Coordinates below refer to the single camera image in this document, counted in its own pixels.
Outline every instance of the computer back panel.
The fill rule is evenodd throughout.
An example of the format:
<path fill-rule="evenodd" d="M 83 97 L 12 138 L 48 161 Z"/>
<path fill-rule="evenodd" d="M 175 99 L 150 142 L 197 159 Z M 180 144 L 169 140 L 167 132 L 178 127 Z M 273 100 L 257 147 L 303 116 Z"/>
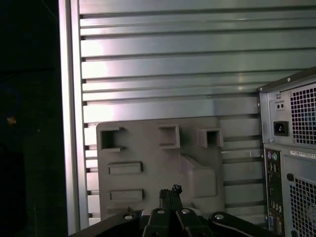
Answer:
<path fill-rule="evenodd" d="M 286 237 L 314 237 L 316 68 L 258 91 L 269 229 Z"/>

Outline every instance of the rectangular slot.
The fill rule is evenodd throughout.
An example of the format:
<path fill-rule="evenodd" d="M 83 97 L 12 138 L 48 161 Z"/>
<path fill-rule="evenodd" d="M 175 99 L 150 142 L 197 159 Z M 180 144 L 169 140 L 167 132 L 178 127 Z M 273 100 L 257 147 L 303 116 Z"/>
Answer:
<path fill-rule="evenodd" d="M 110 200 L 117 202 L 138 202 L 143 200 L 143 190 L 115 190 L 110 191 Z"/>
<path fill-rule="evenodd" d="M 161 149 L 180 148 L 180 128 L 177 124 L 159 125 L 159 147 Z"/>
<path fill-rule="evenodd" d="M 120 152 L 124 149 L 118 145 L 117 133 L 122 131 L 122 127 L 106 128 L 100 131 L 101 133 L 101 150 L 108 152 Z"/>
<path fill-rule="evenodd" d="M 200 147 L 223 147 L 224 140 L 219 128 L 204 128 L 197 131 L 197 144 Z"/>
<path fill-rule="evenodd" d="M 140 173 L 141 163 L 110 163 L 108 164 L 109 174 L 137 174 Z"/>
<path fill-rule="evenodd" d="M 275 136 L 288 136 L 288 122 L 287 121 L 277 121 L 273 122 L 274 134 Z"/>

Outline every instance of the metal wall panel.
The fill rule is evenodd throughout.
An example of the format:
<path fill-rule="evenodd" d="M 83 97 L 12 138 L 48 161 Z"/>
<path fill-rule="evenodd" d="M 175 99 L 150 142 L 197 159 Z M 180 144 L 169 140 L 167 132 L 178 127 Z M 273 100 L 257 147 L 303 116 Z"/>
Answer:
<path fill-rule="evenodd" d="M 119 120 L 218 117 L 227 210 L 260 222 L 263 208 L 249 212 L 264 200 L 255 88 L 316 64 L 316 2 L 60 0 L 60 9 L 64 108 L 75 110 L 64 112 L 76 142 L 67 190 L 79 191 L 68 191 L 69 216 L 80 216 L 70 234 L 99 220 L 95 126 Z"/>

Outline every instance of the screw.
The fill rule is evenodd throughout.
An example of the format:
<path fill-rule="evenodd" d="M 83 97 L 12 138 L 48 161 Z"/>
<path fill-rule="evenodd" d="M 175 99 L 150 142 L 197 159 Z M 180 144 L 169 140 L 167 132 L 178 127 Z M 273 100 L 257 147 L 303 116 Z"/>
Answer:
<path fill-rule="evenodd" d="M 183 214 L 189 214 L 189 213 L 190 213 L 190 210 L 189 210 L 189 209 L 183 209 L 181 212 L 182 212 Z"/>
<path fill-rule="evenodd" d="M 224 219 L 224 216 L 221 215 L 221 214 L 217 214 L 217 215 L 215 215 L 215 219 L 216 219 L 216 220 L 223 220 L 223 219 Z"/>
<path fill-rule="evenodd" d="M 125 220 L 131 220 L 131 219 L 133 219 L 133 216 L 127 215 L 127 216 L 124 216 L 124 219 L 125 219 Z"/>

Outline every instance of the ventilation grille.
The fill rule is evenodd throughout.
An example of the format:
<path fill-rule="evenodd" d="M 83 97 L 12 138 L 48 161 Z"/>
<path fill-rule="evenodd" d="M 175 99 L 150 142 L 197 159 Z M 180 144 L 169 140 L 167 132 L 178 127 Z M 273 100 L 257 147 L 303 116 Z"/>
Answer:
<path fill-rule="evenodd" d="M 293 228 L 301 237 L 316 236 L 316 186 L 295 179 L 290 185 Z"/>
<path fill-rule="evenodd" d="M 293 138 L 296 143 L 316 144 L 316 88 L 294 92 L 291 97 Z"/>

